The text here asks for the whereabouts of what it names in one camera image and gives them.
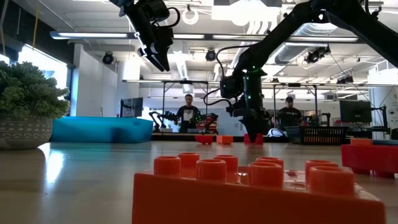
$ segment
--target window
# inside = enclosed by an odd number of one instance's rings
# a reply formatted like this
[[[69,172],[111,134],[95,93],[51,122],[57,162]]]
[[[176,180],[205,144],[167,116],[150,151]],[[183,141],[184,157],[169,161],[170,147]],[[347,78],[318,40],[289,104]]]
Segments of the window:
[[[44,72],[46,78],[54,77],[57,80],[57,88],[67,87],[67,65],[29,45],[25,45],[19,52],[18,63],[32,62]]]
[[[8,65],[10,64],[10,59],[4,55],[0,55],[0,61],[3,61]]]

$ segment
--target camera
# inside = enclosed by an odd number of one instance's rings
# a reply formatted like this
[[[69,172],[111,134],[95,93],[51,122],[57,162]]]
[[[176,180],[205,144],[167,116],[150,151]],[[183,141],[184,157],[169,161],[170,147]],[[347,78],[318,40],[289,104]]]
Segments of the camera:
[[[111,65],[113,63],[114,57],[112,52],[105,52],[105,56],[102,58],[102,62],[105,65]]]
[[[216,60],[216,52],[214,49],[208,49],[206,53],[206,61],[212,62],[214,60]]]
[[[326,54],[329,53],[330,53],[329,47],[318,47],[314,51],[309,52],[304,60],[307,63],[317,63],[319,60],[325,57]]]

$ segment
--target person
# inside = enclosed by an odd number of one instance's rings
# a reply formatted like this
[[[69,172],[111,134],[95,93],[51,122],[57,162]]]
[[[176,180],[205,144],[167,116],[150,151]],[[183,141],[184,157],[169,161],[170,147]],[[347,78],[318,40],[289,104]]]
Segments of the person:
[[[192,106],[192,102],[192,95],[185,95],[185,106],[180,107],[177,111],[177,116],[181,119],[180,133],[187,133],[188,129],[197,128],[193,115],[199,113],[199,109],[196,106]]]
[[[303,117],[301,112],[294,108],[294,101],[291,96],[288,96],[285,100],[286,107],[280,109],[277,116],[280,119],[279,129],[283,130],[287,126],[301,125]]]

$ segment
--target plant pot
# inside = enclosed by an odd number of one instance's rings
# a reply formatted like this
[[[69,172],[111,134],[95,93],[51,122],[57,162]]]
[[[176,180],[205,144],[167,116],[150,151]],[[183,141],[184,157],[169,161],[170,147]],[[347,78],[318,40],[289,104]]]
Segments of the plant pot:
[[[51,134],[50,118],[0,114],[0,149],[35,149],[48,142]]]

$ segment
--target monitor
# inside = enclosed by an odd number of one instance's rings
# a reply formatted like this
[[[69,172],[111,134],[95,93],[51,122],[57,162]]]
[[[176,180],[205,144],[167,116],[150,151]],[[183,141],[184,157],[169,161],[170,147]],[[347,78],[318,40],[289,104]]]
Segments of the monitor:
[[[340,100],[340,120],[350,123],[372,122],[371,102]]]
[[[120,101],[120,117],[140,117],[142,116],[143,98],[123,99]]]

